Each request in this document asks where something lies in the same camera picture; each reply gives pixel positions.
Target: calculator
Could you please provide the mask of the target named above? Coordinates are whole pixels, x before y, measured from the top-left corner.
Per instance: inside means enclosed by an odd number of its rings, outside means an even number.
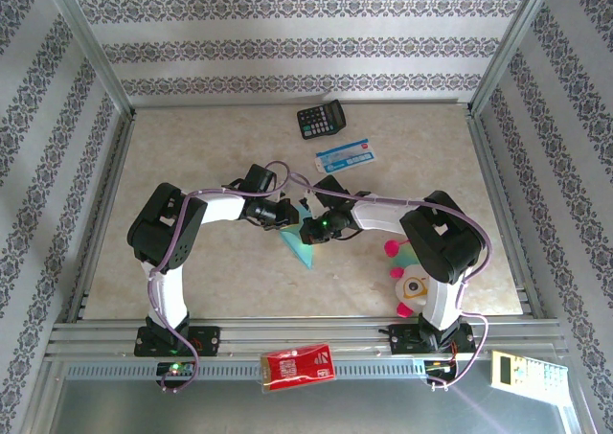
[[[339,101],[298,112],[298,126],[305,140],[335,134],[346,125],[345,113]]]
[[[568,405],[568,368],[519,355],[491,352],[491,386],[518,396]]]

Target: floor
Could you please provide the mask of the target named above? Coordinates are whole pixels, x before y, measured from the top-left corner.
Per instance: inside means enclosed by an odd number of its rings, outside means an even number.
[[[144,273],[126,243],[127,229],[164,181],[184,191],[243,177],[253,163],[287,162],[312,183],[315,153],[368,138],[377,160],[336,178],[350,192],[422,198],[447,191],[490,234],[494,258],[467,290],[464,310],[520,314],[521,307],[464,119],[453,104],[348,104],[348,126],[304,141],[298,105],[141,109],[104,236],[85,319],[144,318]],[[302,191],[289,191],[300,198]],[[275,232],[246,222],[202,227],[184,265],[192,317],[394,316],[397,300],[383,244],[369,231],[315,247],[308,270]]]

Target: red snack packet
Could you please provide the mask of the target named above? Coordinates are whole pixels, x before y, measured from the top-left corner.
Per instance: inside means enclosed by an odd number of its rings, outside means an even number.
[[[263,354],[261,385],[264,393],[336,379],[329,346],[311,345]]]

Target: striped wallpaper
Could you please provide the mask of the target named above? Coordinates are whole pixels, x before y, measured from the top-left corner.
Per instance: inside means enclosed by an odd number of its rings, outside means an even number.
[[[545,309],[613,431],[613,0],[546,0],[482,113]]]
[[[521,0],[79,0],[136,106],[468,102]]]
[[[0,433],[20,432],[118,112],[52,0],[0,0]]]

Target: robotic arm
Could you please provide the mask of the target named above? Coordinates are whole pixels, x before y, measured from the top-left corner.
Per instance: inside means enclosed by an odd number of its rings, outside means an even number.
[[[244,179],[236,180],[226,189],[264,193],[273,181],[276,183],[274,172],[253,165]],[[457,301],[463,279],[485,247],[479,233],[462,219],[428,207],[373,202],[372,198],[377,196],[369,192],[356,195],[367,196],[369,200],[355,201],[332,176],[326,177],[316,188],[336,195],[315,194],[327,210],[317,218],[304,219],[300,231],[303,243],[316,244],[339,238],[346,228],[355,231],[378,229],[406,236],[421,266],[437,281],[430,283],[426,305],[419,317],[420,339],[431,351],[448,343],[460,325]],[[347,198],[340,197],[339,193],[346,194]],[[161,184],[129,229],[127,241],[147,275],[161,263],[170,247],[185,197],[178,188]],[[425,201],[462,212],[444,192],[434,192]],[[192,198],[169,261],[153,280],[151,295],[158,308],[150,309],[147,326],[167,346],[179,350],[182,344],[166,325],[187,337],[190,316],[183,299],[182,264],[190,255],[199,227],[212,221],[237,219],[248,219],[264,230],[299,222],[298,211],[289,199],[275,202],[235,194],[204,194]]]

